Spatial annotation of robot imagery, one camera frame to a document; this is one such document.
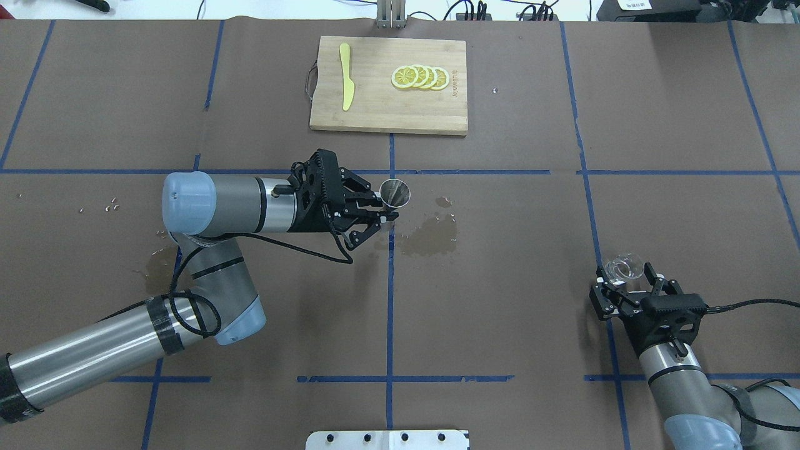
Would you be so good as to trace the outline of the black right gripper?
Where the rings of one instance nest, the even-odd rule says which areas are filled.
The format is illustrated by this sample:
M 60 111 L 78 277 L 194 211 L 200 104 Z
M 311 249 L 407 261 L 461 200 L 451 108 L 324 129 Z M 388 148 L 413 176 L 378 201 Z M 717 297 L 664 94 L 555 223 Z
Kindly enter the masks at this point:
M 650 262 L 644 263 L 643 274 L 649 284 L 648 291 L 628 291 L 626 284 L 613 284 L 603 267 L 596 268 L 596 282 L 589 291 L 589 301 L 601 321 L 612 318 L 631 319 L 643 313 L 643 300 L 653 296 L 683 294 L 678 280 L 666 279 L 657 273 Z

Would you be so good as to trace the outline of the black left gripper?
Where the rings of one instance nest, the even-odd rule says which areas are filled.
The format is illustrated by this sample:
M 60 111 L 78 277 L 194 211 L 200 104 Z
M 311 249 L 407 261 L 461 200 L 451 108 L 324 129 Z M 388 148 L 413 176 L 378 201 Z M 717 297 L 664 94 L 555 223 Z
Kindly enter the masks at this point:
M 348 250 L 354 250 L 376 234 L 383 223 L 398 218 L 397 211 L 372 211 L 360 208 L 381 207 L 382 200 L 372 184 L 348 168 L 316 168 L 317 202 L 312 208 L 312 230 L 328 233 L 332 228 L 343 236 Z

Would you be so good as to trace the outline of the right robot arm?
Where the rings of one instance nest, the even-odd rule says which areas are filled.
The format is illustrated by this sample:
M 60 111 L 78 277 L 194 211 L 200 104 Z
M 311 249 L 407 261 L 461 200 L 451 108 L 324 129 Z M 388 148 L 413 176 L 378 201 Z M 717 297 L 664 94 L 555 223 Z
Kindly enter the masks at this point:
M 702 319 L 742 308 L 712 307 L 645 263 L 649 290 L 596 270 L 589 299 L 597 318 L 621 320 L 675 449 L 797 449 L 798 389 L 780 377 L 748 387 L 709 381 L 692 343 Z

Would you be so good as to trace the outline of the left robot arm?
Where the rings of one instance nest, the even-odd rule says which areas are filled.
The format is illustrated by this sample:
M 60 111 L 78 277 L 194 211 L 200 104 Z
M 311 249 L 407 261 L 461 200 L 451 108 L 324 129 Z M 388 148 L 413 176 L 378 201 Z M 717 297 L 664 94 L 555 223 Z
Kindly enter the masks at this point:
M 95 324 L 2 357 L 2 424 L 20 423 L 58 401 L 206 338 L 235 344 L 260 331 L 266 314 L 239 238 L 330 234 L 339 258 L 398 217 L 411 192 L 399 179 L 379 188 L 337 164 L 292 166 L 287 179 L 174 172 L 162 190 L 167 232 L 182 262 L 164 294 Z

